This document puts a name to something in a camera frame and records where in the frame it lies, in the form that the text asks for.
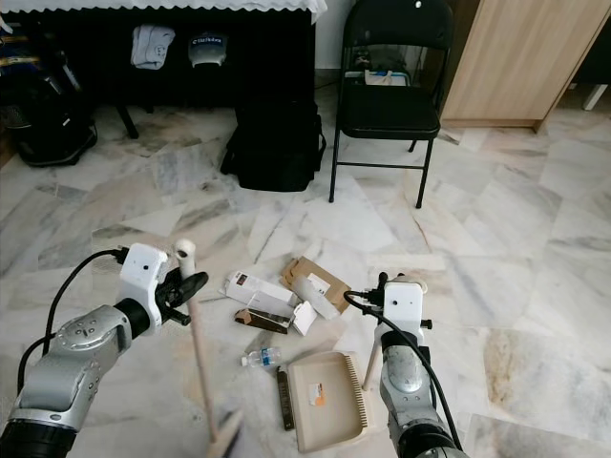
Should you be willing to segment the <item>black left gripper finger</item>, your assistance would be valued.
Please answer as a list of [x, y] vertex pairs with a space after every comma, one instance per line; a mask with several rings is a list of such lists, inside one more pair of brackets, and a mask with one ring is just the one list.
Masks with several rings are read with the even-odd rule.
[[183, 305], [196, 296], [209, 280], [206, 272], [184, 276], [180, 271], [169, 272], [169, 304]]

